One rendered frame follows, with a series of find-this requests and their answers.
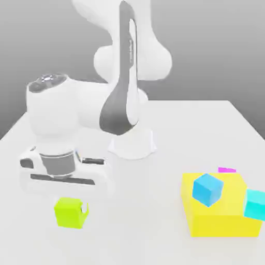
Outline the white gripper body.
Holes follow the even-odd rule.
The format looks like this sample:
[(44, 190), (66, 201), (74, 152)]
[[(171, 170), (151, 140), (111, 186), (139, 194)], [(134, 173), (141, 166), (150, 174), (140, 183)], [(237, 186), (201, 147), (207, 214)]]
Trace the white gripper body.
[(25, 169), (20, 172), (19, 181), (25, 192), (34, 195), (106, 199), (114, 192), (112, 176), (100, 167), (81, 168), (73, 176), (61, 180)]

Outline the small lime green cube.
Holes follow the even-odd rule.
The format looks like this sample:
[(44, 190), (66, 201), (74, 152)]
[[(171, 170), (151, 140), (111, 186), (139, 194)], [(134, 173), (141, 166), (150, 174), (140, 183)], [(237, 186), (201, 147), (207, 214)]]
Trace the small lime green cube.
[(82, 206), (83, 202), (80, 199), (61, 197), (54, 206), (58, 226), (82, 229), (89, 214), (89, 204), (86, 204), (85, 212)]

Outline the small blue cube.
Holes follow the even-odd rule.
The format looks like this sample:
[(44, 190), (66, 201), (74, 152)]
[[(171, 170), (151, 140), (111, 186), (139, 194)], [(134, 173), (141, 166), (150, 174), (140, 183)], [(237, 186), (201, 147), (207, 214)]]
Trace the small blue cube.
[(210, 207), (221, 198), (223, 187), (222, 180), (205, 173), (194, 180), (192, 197)]

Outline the small cyan cube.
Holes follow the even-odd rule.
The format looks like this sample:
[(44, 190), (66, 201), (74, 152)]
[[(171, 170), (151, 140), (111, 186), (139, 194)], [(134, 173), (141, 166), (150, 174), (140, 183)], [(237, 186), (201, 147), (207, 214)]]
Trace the small cyan cube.
[(265, 222), (265, 192), (252, 189), (246, 190), (243, 216)]

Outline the large yellow box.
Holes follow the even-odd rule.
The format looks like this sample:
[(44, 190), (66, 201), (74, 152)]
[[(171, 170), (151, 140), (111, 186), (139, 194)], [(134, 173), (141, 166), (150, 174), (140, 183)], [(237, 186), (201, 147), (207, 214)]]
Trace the large yellow box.
[(262, 221), (243, 216), (247, 185), (239, 173), (209, 173), (222, 180), (221, 198), (206, 207), (192, 197), (194, 180), (204, 173), (183, 173), (181, 198), (192, 237), (257, 237)]

